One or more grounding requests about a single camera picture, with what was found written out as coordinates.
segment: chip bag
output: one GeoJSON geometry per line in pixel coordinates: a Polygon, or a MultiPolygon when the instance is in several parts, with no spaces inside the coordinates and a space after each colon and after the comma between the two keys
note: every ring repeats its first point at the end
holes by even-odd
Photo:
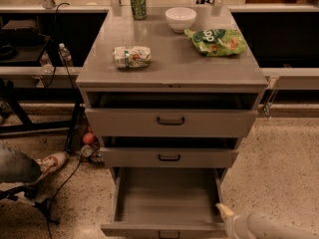
{"type": "Polygon", "coordinates": [[[184,33],[189,36],[198,51],[206,56],[228,56],[241,54],[246,50],[246,42],[237,30],[209,29],[193,32],[185,29],[184,33]]]}

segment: concrete floor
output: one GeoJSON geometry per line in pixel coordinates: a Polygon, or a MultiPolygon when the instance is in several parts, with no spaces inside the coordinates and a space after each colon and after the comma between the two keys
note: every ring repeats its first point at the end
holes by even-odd
{"type": "MultiPolygon", "coordinates": [[[[28,110],[33,121],[68,118],[71,110],[48,106],[28,110]]],[[[278,222],[319,233],[319,113],[317,107],[274,107],[272,119],[263,114],[244,140],[239,156],[223,183],[224,202],[237,214],[261,211],[278,222]]],[[[2,121],[16,123],[14,116],[2,121]]],[[[42,158],[64,149],[66,130],[1,135],[0,143],[42,158]]],[[[39,195],[52,196],[76,169],[70,160],[39,184],[39,195]]],[[[0,184],[0,190],[13,186],[0,184]]],[[[110,221],[114,183],[104,166],[82,162],[52,204],[52,238],[106,238],[101,224],[110,221]]],[[[20,202],[0,202],[0,238],[50,238],[45,218],[20,202]]]]}

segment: shoe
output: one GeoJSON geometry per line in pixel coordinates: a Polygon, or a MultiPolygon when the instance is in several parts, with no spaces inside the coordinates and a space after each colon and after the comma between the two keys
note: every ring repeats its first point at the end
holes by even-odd
{"type": "Polygon", "coordinates": [[[40,177],[31,185],[38,183],[47,175],[61,168],[61,166],[66,162],[67,159],[68,159],[68,154],[66,152],[57,152],[43,159],[36,159],[37,163],[40,165],[40,169],[42,173],[40,177]]]}

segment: bowl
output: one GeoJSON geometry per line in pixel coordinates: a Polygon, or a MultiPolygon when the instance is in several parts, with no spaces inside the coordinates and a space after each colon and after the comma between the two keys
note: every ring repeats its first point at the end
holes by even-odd
{"type": "Polygon", "coordinates": [[[173,7],[165,11],[169,26],[177,33],[190,28],[196,19],[196,12],[186,7],[173,7]]]}

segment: water bottle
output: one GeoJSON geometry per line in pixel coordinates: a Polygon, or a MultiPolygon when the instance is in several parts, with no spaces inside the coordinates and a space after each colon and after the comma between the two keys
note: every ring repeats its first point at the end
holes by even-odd
{"type": "Polygon", "coordinates": [[[44,73],[52,74],[54,69],[47,51],[44,51],[44,53],[42,54],[42,57],[40,59],[40,64],[42,68],[44,69],[44,73]]]}
{"type": "Polygon", "coordinates": [[[75,72],[70,51],[63,43],[59,44],[59,56],[63,66],[65,66],[70,72],[75,72]]]}

